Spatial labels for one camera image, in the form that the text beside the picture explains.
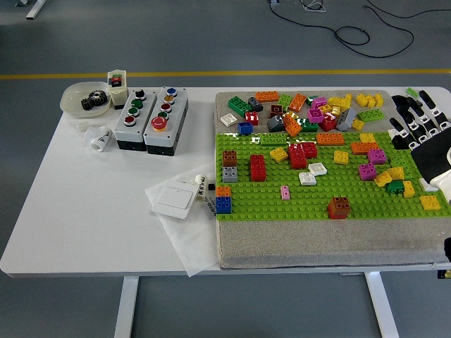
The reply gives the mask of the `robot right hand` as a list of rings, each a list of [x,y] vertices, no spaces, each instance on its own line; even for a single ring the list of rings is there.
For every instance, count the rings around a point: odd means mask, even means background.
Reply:
[[[392,97],[397,112],[390,124],[397,130],[396,140],[411,150],[411,156],[427,183],[438,188],[450,201],[450,119],[427,92],[419,92],[429,112],[426,113],[411,97]]]

